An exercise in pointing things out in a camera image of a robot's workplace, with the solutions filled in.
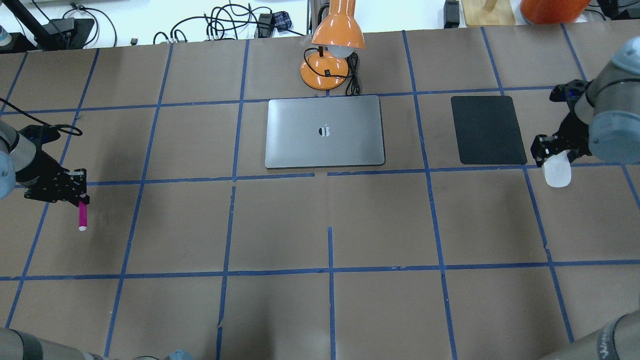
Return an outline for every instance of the blue tape grid line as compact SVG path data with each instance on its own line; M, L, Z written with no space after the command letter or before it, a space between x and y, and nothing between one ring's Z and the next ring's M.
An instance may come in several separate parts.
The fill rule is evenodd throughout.
M619 260L580 260L580 261L554 261L558 267L570 266L616 266L616 265L640 265L640 259ZM487 263L487 264L457 264L446 265L447 270L484 270L484 269L516 269L516 268L543 268L549 266L548 262L541 263ZM333 268L334 273L354 272L404 272L404 271L440 271L440 265L413 265L413 266L359 266ZM286 270L236 270L236 271L208 271L208 272L167 272L148 274L125 274L125 279L173 279L177 277L222 277L222 276L271 276L294 274L327 274L329 268L298 268ZM104 280L119 279L120 274L83 274L83 275L27 275L0 276L0 281L59 281L59 280Z
M24 66L24 63L27 61L27 55L29 53L24 53L24 56L22 57L22 62L20 62L20 66L18 67L18 71L15 72L15 77L13 78L13 83L11 83L11 87L9 88L9 91L6 93L6 99L5 100L9 100L9 98L11 97L11 94L13 93L13 88L15 88L15 84L18 82L18 77L20 76L20 73L22 72L22 67ZM2 108L0 108L0 114L4 113L4 108L6 107L6 104L3 103L2 104Z
M231 200L229 202L229 219L227 222L227 244L225 245L225 264L222 276L222 286L220 288L220 310L218 313L218 334L216 336L216 360L220 360L222 351L222 321L225 318L225 304L227 301L227 279L229 277L229 255L231 254L231 232L234 227L234 208L236 206L236 187L231 187Z
M160 86L160 94L158 95L158 102L156 104L156 112L154 113L154 121L151 125L151 132L149 134L149 141L147 144L147 153L145 155L145 164L142 169L142 178L140 182L140 188L138 189L138 198L136 199L136 207L133 211L133 219L131 220L131 228L129 230L129 238L127 239L127 248L124 253L124 259L122 260L122 269L120 270L120 278L118 280L118 289L116 291L116 297L113 302L113 310L111 312L111 321L109 322L109 332L107 333L107 341L104 346L104 356L109 356L109 350L111 348L111 340L113 338L113 329L115 327L116 316L118 315L118 306L120 304L120 297L122 296L122 286L124 284L125 274L127 272L127 264L129 262L129 253L131 252L131 242L133 241L134 232L136 230L136 222L138 221L138 212L140 210L140 203L142 202L142 193L145 188L145 179L147 177L147 169L149 166L149 157L151 156L151 148L154 143L154 134L156 131L156 125L158 115L160 114L160 104L162 104L162 98L164 95L164 86L166 84L166 78L169 73L169 66L171 64L171 56L173 54L173 44L169 45L169 51L167 54L166 65L164 67L164 75L162 79L162 85Z
M445 315L447 317L447 329L449 331L449 344L451 346L451 356L453 360L458 360L458 353L456 350L456 340L453 330L453 320L451 318L451 305L449 303L449 290L447 289L447 268L444 262L444 256L442 254L442 244L440 242L440 230L438 228L438 217L436 213L435 201L433 198L433 189L431 187L431 171L429 169L429 160L427 159L427 152L424 146L424 137L422 135L422 119L420 117L420 106L418 104L418 93L415 86L415 75L413 72L413 63L411 60L411 52L409 50L409 42L407 41L406 31L402 31L404 50L406 52L406 59L409 64L409 74L411 75L411 86L413 89L413 105L415 106L415 118L418 127L418 135L420 138L420 150L422 151L422 161L424 163L424 173L427 181L427 190L429 193L429 206L431 208L431 219L433 221L433 231L436 240L436 249L438 251L438 266L440 267L440 280L442 282L442 297L444 302Z
M527 90L551 90L555 86L520 86L504 88L504 91L527 91ZM433 95L433 94L465 94L473 92L499 92L500 88L476 88L476 89L452 89L452 90L425 90L416 92L389 92L368 94L377 95L379 97L393 97L393 96L409 96L413 94L417 95ZM345 95L333 95L332 97L344 97ZM304 97L288 97L284 99L311 99L316 96L304 96ZM256 103L256 102L269 102L274 99L243 99L243 104ZM172 108L178 106L206 106L206 105L220 105L220 104L240 104L240 100L226 100L226 101L200 101L200 102L173 102L168 104L161 104L161 108ZM82 111L108 111L108 110L128 110L128 109L143 109L143 108L156 108L156 104L140 104L140 105L123 105L123 106L98 106L92 108L83 108ZM41 110L28 110L29 114L43 114L43 113L72 113L77 109L41 109ZM0 111L0 115L17 115L17 111Z
M570 49L572 50L572 54L574 56L574 59L576 61L576 64L578 66L578 68L580 69L580 73L582 74L582 77L585 78L584 75L584 71L582 70L582 67L579 63L579 60L577 59L577 55L575 54L575 50L573 49L573 46L571 45L570 39L568 37L568 34L566 32L566 29L564 28L564 25L561 25L564 31L564 35L566 37L567 42L569 43ZM234 207L234 199L235 199L235 192L236 192L236 188L235 186L232 187L232 199L231 199L231 205L230 205L230 220L229 220L229 228L228 228L228 239L227 239L227 251L225 253L225 270L222 272L182 272L182 273L165 273L165 274L125 274L125 262L127 261L128 258L128 254L130 251L130 246L131 246L131 240L132 240L132 236L133 236L133 231L134 231L134 227L135 227L135 221L137 218L137 213L138 213L138 209L139 209L139 205L140 205L140 200L141 200L141 195L142 195L142 189L144 187L144 184L146 183L178 183L178 182L195 182L195 181L229 181L229 180L253 180L253 179L277 179L277 178L286 178L286 177L313 177L315 176L314 173L306 173L306 174L277 174L277 175L267 175L267 176L237 176L237 155L238 155L238 149L239 149L239 134L240 134L240 128L241 128L241 112L242 112L242 105L244 102L267 102L270 99L255 99L255 100L244 100L243 99L243 92L244 92L244 83L245 83L245 78L246 78L246 61L247 61L247 56L248 56L248 42L246 44L246 48L245 48L245 56L244 56L244 68L243 68L243 79L242 79L242 85L241 85L241 98L239 101L210 101L210 102L183 102L183 103L170 103L170 104L161 104L161 98L162 98L162 94L164 92L164 84L166 81L166 75L168 73L168 69L169 69L169 63L170 63L170 58L171 58L171 53L172 53L172 46L170 47L169 50L169 55L168 55L168 60L167 60L167 65L165 68L165 73L164 73L164 79L163 79L163 85L161 88L161 94L159 97L159 101L157 104L142 104L142 105L132 105L132 106L108 106L108 107L102 107L102 108L83 108L81 109L82 103L84 101L84 97L86 95L86 90L88 88L91 76L93 74L93 70L95 68L95 64L97 61L97 57L98 57L98 53L99 50L96 51L96 55L94 57L93 60L93 64L91 67L91 71L88 77L88 80L85 84L85 88L79 103L78 108L74 108L74 109L62 109L62 110L36 110L36 111L29 111L30 113L60 113L60 112L75 112L76 116L74 117L74 124L76 123L76 120L78 118L79 112L82 111L103 111L103 110L124 110L124 109L135 109L135 108L156 108L156 115L154 116L154 125L152 127L152 133L150 135L150 141L149 141L149 145L148 145L148 149L147 149L147 158L145 160L145 171L143 171L143 179L141 181L105 181L105 182L95 182L95 183L89 183L90 186L102 186L102 185L126 185L126 184L137 184L140 185L140 191L139 191L139 195L138 195L138 201L136 203L136 211L134 212L134 220L132 221L132 227L131 227L131 233L130 233L130 238L127 244L127 250L126 250L126 254L125 254L125 262L123 264L123 270L121 272L121 274L93 274L93 275L36 275L36 276L27 276L26 273L28 271L28 267L29 264L31 262L31 258L33 257L33 253L35 251L35 247L37 244L37 239L39 237L39 234L42 230L42 225L44 223L45 220L45 216L47 213L47 208L49 206L49 204L46 204L44 206L44 210L40 219L40 223L38 225L38 230L36 232L35 238L34 238L34 242L32 244L25 268L23 270L23 273L21 276L19 277L0 277L0 281L19 281L19 287L17 289L16 292L16 296L14 298L13 304L12 304L12 309L10 311L10 316L7 320L6 326L9 327L13 314L15 312L15 308L17 306L17 302L19 299L19 294L20 291L22 289L22 285L24 284L24 281L42 281L42 280L70 280L70 279L77 279L77 280L82 280L82 279L119 279L119 284L118 284L118 293L116 294L116 302L114 303L114 313L112 316L112 321L110 323L109 326L109 334L108 334L108 343L106 346L106 351L105 351L105 355L108 356L108 350L110 347L110 342L111 342L111 337L113 335L113 327L115 324L115 318L116 318L116 312L117 312L117 304L122 292L122 282L124 281L124 279L152 279L152 278L176 278L176 277L214 277L214 276L222 276L224 278L223 283L225 284L221 290L221 311L220 311L220 322L222 321L223 318L223 311L224 311L224 298L225 298L225 290L226 290L226 280L228 276L260 276L260 275L286 275L286 274L314 274L314 273L323 273L323 272L328 272L330 274L330 302L331 302L331 311L330 311L330 318L331 318L331 341L332 341L332 359L335 359L335 307L334 307L334 301L333 301L333 274L335 272L387 272L387 271L441 271L442 272L442 285L443 285L443 296L444 296L444 300L445 300L445 311L447 313L447 323L449 325L449 335L450 335L450 341L451 341L451 346L453 349L453 356L456 359L457 358L457 354L455 353L455 342L454 342L454 338L453 338L453 328L452 328L452 323L451 323L451 310L449 309L449 303L448 303L448 294L446 291L446 280L444 277L444 270L463 270L463 269L491 269L491 268L531 268L531 267L545 267L545 266L549 266L551 268L552 271L552 277L554 278L554 286L556 287L556 291L558 292L559 295L559 302L561 303L561 308L562 308L562 312L563 312L563 320L565 321L565 326L568 329L568 335L570 337L570 340L573 341L573 337L571 334L571 330L570 327L568 325L568 319L566 317L566 311L564 310L564 304L561 298L561 293L559 292L559 285L557 283L557 277L555 275L555 270L554 267L555 266L593 266L593 265L638 265L640 264L640 259L622 259L622 260L594 260L594 261L561 261L561 262L553 262L553 260L550 257L550 252L548 251L548 249L546 249L547 254L548 254L548 261L547 263L507 263L507 264L471 264L471 265L445 265L444 264L444 259L442 259L442 249L441 249L441 245L440 245L440 239L439 239L439 232L437 230L437 219L436 219L436 212L435 212L435 203L433 202L433 192L431 191L431 180L430 180L430 172L443 172L443 171L476 171L476 170L500 170L500 169L519 169L522 168L524 173L525 173L525 177L527 179L527 185L529 187L529 191L530 191L530 195L532 196L532 201L533 201L533 206L534 206L534 210L536 212L536 218L538 219L538 224L540 226L541 229L541 235L543 237L543 242L545 244L546 247L546 237L544 235L544 229L542 228L542 224L541 224L541 219L540 219L540 214L539 211L537 209L537 204L535 203L535 198L532 192L532 188L531 188L531 182L529 180L529 176L527 173L527 169L528 168L535 168L535 166L527 166L527 167L520 167L520 166L514 166L514 167L460 167L460 168L436 168L436 169L430 169L428 167L428 161L427 161L427 157L426 157L426 152L424 150L424 139L422 137L422 131L421 131L421 119L420 119L420 110L419 110L419 105L417 103L417 95L428 95L428 94L457 94L457 93L469 93L469 92L500 92L501 94L504 94L504 91L519 91L519 90L550 90L551 88L553 88L553 86L528 86L528 87L513 87L513 88L503 88L502 87L502 83L500 82L499 79L499 74L497 72L497 68L495 66L495 60L493 59L493 55L491 53L491 49L490 49L490 45L488 42L488 39L486 37L486 33L484 32L484 28L481 29L482 33L483 33L483 37L484 37L484 41L485 44L487 46L488 52L489 52L489 56L490 56L490 60L492 63L492 67L494 70L494 74L496 75L497 78L497 82L498 82L498 88L482 88L482 89L462 89L462 90L435 90L435 91L417 91L416 87L415 87L415 78L413 75L413 67L412 67L412 63L411 63L411 58L410 58L410 52L409 52L409 48L408 48L408 42L406 39L406 33L403 32L403 38L404 38L404 44L405 44L405 50L407 53L407 58L409 61L409 66L410 66L410 74L412 77L412 88L413 91L412 92L399 92L399 93L387 93L387 94L377 94L378 96L404 96L404 95L413 95L414 96L414 103L415 103L415 108L416 108L416 114L417 114L417 122L419 125L419 134L420 134L420 143L421 143L421 147L422 147L422 155L423 155L423 160L425 163L425 169L406 169L406 170L373 170L373 171L361 171L361 172L330 172L328 173L329 176L348 176L348 175L373 175L373 174L407 174L407 173L421 173L424 172L427 175L427 181L428 181L428 186L429 186L429 200L430 200L430 205L431 205L431 210L432 210L432 216L433 216L433 221L435 224L435 229L436 229L436 246L438 247L438 261L439 261L439 265L426 265L426 266L378 266L378 267L354 267L354 268L334 268L333 267L333 236L332 236L332 229L329 228L329 251L330 251L330 264L329 264L329 268L306 268L306 269L290 269L290 270L267 270L267 271L234 271L234 272L229 272L228 270L228 255L229 255L229 247L230 247L230 234L231 234L231 227L232 227L232 217L233 217L233 207ZM18 72L16 74L15 79L13 80L12 86L10 88L10 91L8 92L7 95L7 99L9 98L9 96L11 95L11 93L13 92L13 88L18 80L18 76L24 66L24 63L26 61L26 56L27 54L25 54L25 56L22 59L22 63L18 69ZM239 105L239 114L238 114L238 123L237 123L237 129L236 129L236 149L234 151L234 175L232 177L219 177L219 178L192 178L192 179L157 179L157 180L145 180L145 174L146 174L146 168L148 167L148 157L150 154L150 147L152 145L152 141L153 141L153 131L155 129L155 125L156 125L156 121L157 121L157 115L158 115L158 111L160 108L162 107L173 107L173 106L199 106L199 105L215 105L215 104L238 104ZM4 105L2 107L2 109L0 110L0 114L4 113ZM12 111L12 112L7 112L5 114L9 115L9 114L14 114L17 113L16 111ZM70 136L68 136L67 139L67 143L65 144L65 150L63 151L63 156L61 157L61 162L63 161L68 146L69 146L69 138ZM574 164L573 166L575 167L597 167L597 166L619 166L618 164L610 164L610 163L594 163L594 164ZM627 168L625 166L622 166L622 169L625 173L625 177L627 178L627 181L629 182L629 185L632 189L632 193L634 194L634 198L640 208L640 200L638 199L638 194L633 186L632 180L628 174ZM221 331L222 328L219 329L219 336L218 339L216 341L217 345L218 345L218 358L220 358L220 345L221 345Z
M498 84L500 95L504 96L504 88L502 87L500 74L498 74L498 68L495 65L495 59L493 58L493 52L491 51L491 45L489 45L489 38L486 36L486 31L484 30L484 26L480 27L480 31L482 32L482 38L484 39L484 45L486 46L486 51L489 54L489 60L491 61L491 68L493 68L493 75L495 76L495 80Z
M533 211L536 215L536 221L538 222L538 229L540 230L540 237L542 239L542 244L545 249L545 253L547 254L547 263L549 266L549 270L551 271L551 279L554 283L554 288L556 289L556 296L558 299L558 305L560 307L560 313L562 314L562 319L564 322L564 328L566 329L567 337L569 342L573 343L573 331L571 330L571 324L569 323L569 316L567 315L566 308L564 306L564 298L562 296L562 291L560 290L560 282L558 281L556 274L556 267L551 256L551 251L547 247L547 234L545 233L545 227L542 224L542 217L540 216L540 209L538 208L538 201L536 201L536 195L533 192L533 186L531 185L531 178L529 177L529 172L526 168L523 170L525 180L527 182L527 188L529 190L529 196L531 197L531 204L533 206Z
M249 40L244 45L244 62L242 66L242 80L240 82L240 100L238 102L238 121L236 125L236 146L234 147L234 170L233 181L237 180L238 171L238 152L240 151L240 130L242 128L242 109L244 104L244 86L246 83L246 62L249 58Z
M84 88L83 88L83 92L82 92L82 96L80 96L80 100L78 102L78 107L76 109L76 111L79 111L80 108L82 108L82 104L84 102L84 97L86 95L86 91L87 89L89 89L89 83L91 82L91 77L93 76L93 70L95 69L95 64L98 60L98 54L99 54L99 50L95 51L95 56L93 57L93 63L91 64L91 69L89 70L89 74L87 75L87 79L86 82L84 83ZM24 58L22 59L22 65L24 64L24 61L26 59L26 54L24 56ZM16 75L16 78L14 79L14 84L18 78L19 73ZM71 135L68 135L67 138L67 143L65 144L65 150L62 152L62 155L60 156L60 164L62 164L65 160L65 155L67 153L67 148L69 146L69 141L70 141ZM9 326L11 326L11 321L13 320L13 315L15 314L15 310L16 307L18 306L18 301L20 299L20 294L22 293L22 287L24 286L24 279L27 276L27 273L29 271L29 266L31 266L31 260L33 259L33 254L35 253L36 250L36 246L38 245L38 239L40 238L40 233L42 232L42 226L44 224L44 220L45 217L47 216L47 210L49 209L49 203L45 204L44 209L42 210L42 215L40 216L40 221L38 223L38 229L36 230L36 234L33 237L33 243L31 244L31 248L29 250L29 255L27 256L27 260L24 263L24 268L22 270L22 277L20 279L20 283L18 284L18 288L16 289L15 292L15 296L13 297L13 303L11 305L11 309L9 311L9 316L7 317L6 320L6 324L5 327L9 328Z
M495 80L498 83L498 87L500 88L500 94L504 95L504 89L502 87L502 81L500 80L500 74L498 72L498 68L495 64L495 60L493 58L493 53L491 50L491 45L489 44L489 38L486 36L486 31L484 27L480 28L482 32L482 36L484 38L484 44L486 46L486 51L489 54L489 59L491 60L491 66L493 67L493 73L495 74ZM551 251L547 248L547 235L545 234L545 229L542 224L542 218L540 217L540 210L538 209L538 203L536 201L536 196L533 192L533 186L531 186L531 179L529 178L529 169L527 166L522 166L522 172L524 173L525 180L527 182L527 189L529 191L529 196L531 198L531 204L533 206L534 212L536 214L536 220L538 221L538 229L540 230L540 236L542 238L543 246L545 252L547 254L547 263L549 266L549 270L551 272L551 278L554 283L554 288L556 289L556 297L558 299L558 306L560 307L560 312L563 317L564 328L566 329L567 336L570 342L573 342L573 332L571 330L571 325L569 324L569 318L566 313L566 308L564 306L564 299L562 296L562 291L560 290L560 283L557 278L556 268L553 264L553 259L551 256Z
M627 182L629 183L629 188L631 188L631 193L634 196L636 205L638 209L640 209L640 198L638 197L638 192L636 191L636 186L634 185L634 181L631 180L631 175L629 174L629 170L627 169L627 166L622 165L622 171L625 173L625 177L627 178Z
M575 52L575 48L573 48L573 44L571 43L571 38L569 37L569 33L566 30L566 26L564 26L564 24L560 24L560 27L562 28L562 32L564 33L564 39L566 40L567 45L569 45L569 50L571 50L573 60L575 61L576 66L578 66L580 76L582 76L582 80L587 81L587 75L585 75L584 70L582 69L582 64L580 64L578 54Z
M335 360L335 290L333 287L333 228L327 229L329 254L329 329L331 342L331 360Z

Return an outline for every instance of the lamp base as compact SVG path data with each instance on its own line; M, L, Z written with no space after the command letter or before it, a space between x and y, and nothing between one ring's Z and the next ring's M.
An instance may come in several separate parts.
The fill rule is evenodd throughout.
M308 65L320 74L329 74L329 76L320 76L316 74ZM349 74L349 66L345 59L336 58L328 51L320 56L320 52L315 52L307 56L307 60L300 65L300 76L310 88L316 90L331 90L337 88L344 82L344 78L336 78L330 75L347 76Z

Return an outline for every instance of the plaid cloth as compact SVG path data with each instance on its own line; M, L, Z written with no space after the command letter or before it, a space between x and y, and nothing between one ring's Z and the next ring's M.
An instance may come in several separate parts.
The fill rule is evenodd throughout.
M283 32L291 28L291 18L288 12L276 12L273 14L273 22L278 32Z

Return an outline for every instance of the orange desk lamp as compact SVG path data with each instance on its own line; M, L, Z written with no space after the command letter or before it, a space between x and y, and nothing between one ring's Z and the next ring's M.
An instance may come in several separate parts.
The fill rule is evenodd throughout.
M308 86L317 90L337 88L349 73L344 58L355 49L365 48L362 31L353 18L355 7L355 0L331 0L329 15L311 40L311 44L318 45L318 51L309 56L305 51L305 61L300 66L300 76Z

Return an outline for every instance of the mouse pad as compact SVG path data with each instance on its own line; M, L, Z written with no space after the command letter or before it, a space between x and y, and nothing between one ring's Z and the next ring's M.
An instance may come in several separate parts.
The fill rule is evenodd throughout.
M509 96L451 98L460 161L465 165L523 165L527 155Z

